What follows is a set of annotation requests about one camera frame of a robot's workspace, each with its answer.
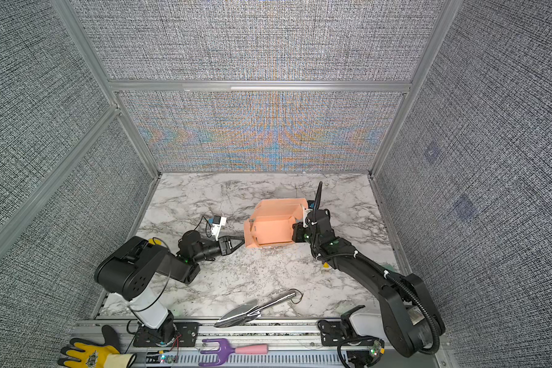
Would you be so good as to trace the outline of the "pink paper box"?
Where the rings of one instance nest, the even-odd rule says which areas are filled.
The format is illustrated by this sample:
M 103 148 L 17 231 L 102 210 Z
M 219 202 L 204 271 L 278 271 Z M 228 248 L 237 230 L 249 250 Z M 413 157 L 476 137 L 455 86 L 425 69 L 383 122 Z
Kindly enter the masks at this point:
M 245 247 L 265 248 L 293 244 L 293 225 L 305 220 L 308 209 L 306 199 L 262 200 L 244 222 Z

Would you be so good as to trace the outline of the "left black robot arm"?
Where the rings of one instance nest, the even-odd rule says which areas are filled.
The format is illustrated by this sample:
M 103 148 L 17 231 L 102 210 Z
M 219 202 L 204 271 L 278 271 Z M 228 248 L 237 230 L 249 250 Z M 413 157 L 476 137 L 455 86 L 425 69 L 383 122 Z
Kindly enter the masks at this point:
M 199 274 L 201 262 L 213 262 L 245 245 L 242 236 L 219 236 L 213 232 L 222 227 L 220 222 L 201 220 L 210 233 L 202 235 L 197 228 L 189 230 L 179 240 L 176 253 L 162 239 L 133 236 L 107 256 L 94 273 L 95 282 L 108 293 L 121 297 L 140 322 L 138 334 L 156 346 L 176 343 L 179 333 L 173 313 L 160 301 L 163 293 L 156 294 L 150 287 L 153 277 L 164 276 L 166 285 L 171 280 L 189 285 Z

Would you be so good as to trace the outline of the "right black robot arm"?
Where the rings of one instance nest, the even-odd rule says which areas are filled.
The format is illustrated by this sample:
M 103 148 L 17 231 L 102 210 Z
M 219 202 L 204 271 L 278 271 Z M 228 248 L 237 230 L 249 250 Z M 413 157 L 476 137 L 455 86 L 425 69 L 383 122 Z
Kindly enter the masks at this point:
M 315 259 L 348 274 L 378 300 L 386 337 L 401 355 L 438 352 L 446 325 L 423 279 L 391 271 L 336 236 L 327 209 L 292 225 L 292 238 L 308 243 Z

